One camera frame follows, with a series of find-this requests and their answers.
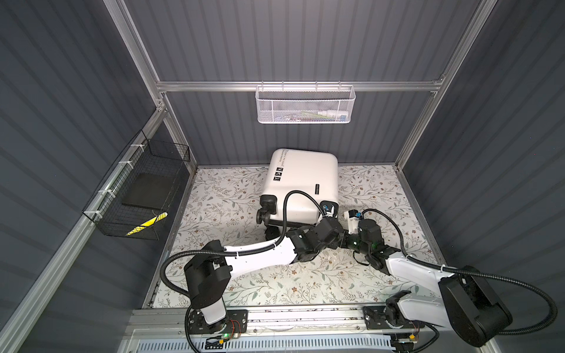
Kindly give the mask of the black hard-shell suitcase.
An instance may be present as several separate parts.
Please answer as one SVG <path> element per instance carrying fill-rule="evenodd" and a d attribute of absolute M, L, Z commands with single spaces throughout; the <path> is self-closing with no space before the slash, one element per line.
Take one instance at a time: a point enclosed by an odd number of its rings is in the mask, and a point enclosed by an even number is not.
<path fill-rule="evenodd" d="M 317 151 L 278 149 L 273 155 L 260 196 L 256 222 L 266 226 L 267 241 L 280 236 L 283 202 L 290 191 L 303 191 L 316 200 L 338 204 L 338 159 Z"/>

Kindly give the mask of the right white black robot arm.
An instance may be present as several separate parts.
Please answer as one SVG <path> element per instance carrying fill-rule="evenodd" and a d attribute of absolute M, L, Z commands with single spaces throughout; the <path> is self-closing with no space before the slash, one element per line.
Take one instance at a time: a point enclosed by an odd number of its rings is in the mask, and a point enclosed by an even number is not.
<path fill-rule="evenodd" d="M 415 263 L 413 257 L 385 244 L 376 221 L 364 219 L 360 213 L 347 216 L 347 223 L 343 247 L 363 255 L 373 269 L 409 280 L 435 294 L 430 298 L 414 290 L 402 290 L 391 295 L 384 309 L 390 327 L 401 328 L 409 322 L 434 324 L 481 347 L 512 323 L 510 311 L 484 278 Z"/>

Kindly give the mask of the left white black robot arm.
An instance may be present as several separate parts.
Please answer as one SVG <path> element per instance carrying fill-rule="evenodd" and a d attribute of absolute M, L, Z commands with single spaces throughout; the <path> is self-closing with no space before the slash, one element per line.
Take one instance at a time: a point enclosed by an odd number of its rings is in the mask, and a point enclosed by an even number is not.
<path fill-rule="evenodd" d="M 325 217 L 313 227 L 251 246 L 224 248 L 212 241 L 205 250 L 218 250 L 221 255 L 197 254 L 184 267 L 191 307 L 201 314 L 205 326 L 217 329 L 228 321 L 223 295 L 231 279 L 272 266 L 310 262 L 325 249 L 337 249 L 344 234 L 338 219 Z"/>

